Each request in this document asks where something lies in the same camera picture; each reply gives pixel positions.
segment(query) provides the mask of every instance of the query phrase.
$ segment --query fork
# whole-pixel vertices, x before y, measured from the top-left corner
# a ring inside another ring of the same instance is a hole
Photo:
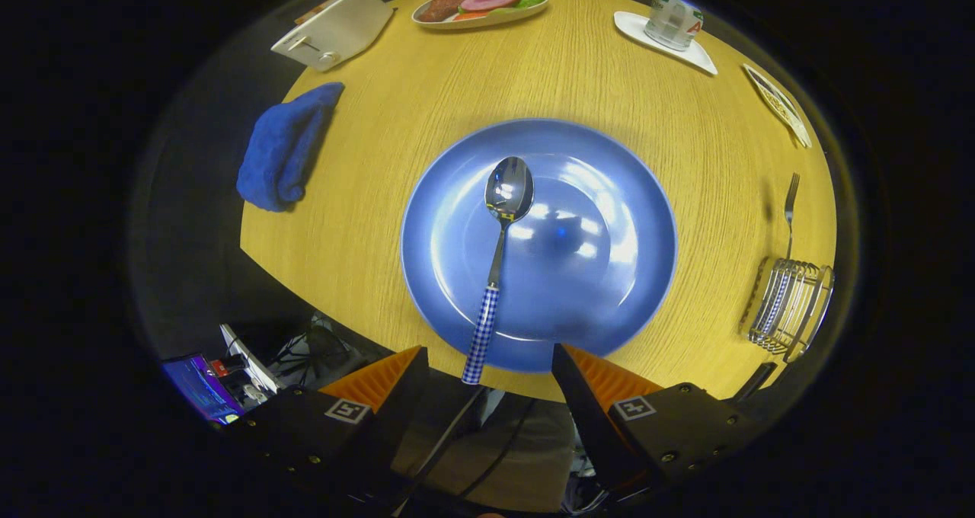
[[[789,223],[789,251],[786,251],[786,258],[791,258],[791,217],[793,217],[793,206],[795,206],[795,193],[798,192],[798,174],[793,174],[793,181],[789,184],[789,193],[786,194],[786,222]]]

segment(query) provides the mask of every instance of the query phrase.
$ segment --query plate of food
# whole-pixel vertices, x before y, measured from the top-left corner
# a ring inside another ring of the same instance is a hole
[[[463,29],[530,18],[548,0],[429,0],[414,10],[414,23],[433,29]]]

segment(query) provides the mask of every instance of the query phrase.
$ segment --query napkin holder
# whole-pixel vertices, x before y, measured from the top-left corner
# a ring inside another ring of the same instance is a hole
[[[835,282],[829,266],[767,257],[741,319],[742,334],[772,354],[781,354],[786,364],[794,362],[816,337]]]
[[[369,47],[393,15],[383,0],[328,0],[316,10],[271,50],[321,72]]]

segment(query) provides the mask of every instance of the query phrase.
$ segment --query spoon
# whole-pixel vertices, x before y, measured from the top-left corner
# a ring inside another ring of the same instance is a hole
[[[504,254],[504,236],[511,223],[521,219],[532,208],[535,188],[532,172],[521,158],[505,158],[487,178],[484,188],[484,205],[488,212],[501,223],[501,234],[494,248],[494,261],[487,275],[487,288],[481,297],[481,314],[478,314],[477,327],[471,340],[471,350],[467,352],[467,363],[460,380],[467,384],[481,382],[484,371],[484,358],[488,354],[488,344],[494,334],[494,310],[497,308],[498,279],[501,278],[501,257]]]

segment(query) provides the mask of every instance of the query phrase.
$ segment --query white saucer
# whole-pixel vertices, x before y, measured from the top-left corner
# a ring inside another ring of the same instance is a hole
[[[616,22],[616,28],[621,30],[624,35],[643,43],[644,46],[650,46],[659,52],[667,53],[668,56],[685,60],[693,66],[717,75],[718,67],[714,66],[714,61],[711,61],[711,57],[704,51],[704,47],[700,43],[691,42],[690,47],[685,52],[678,52],[678,50],[672,50],[645,34],[644,26],[647,26],[647,18],[643,15],[630,14],[629,11],[617,11],[612,15],[612,18]]]

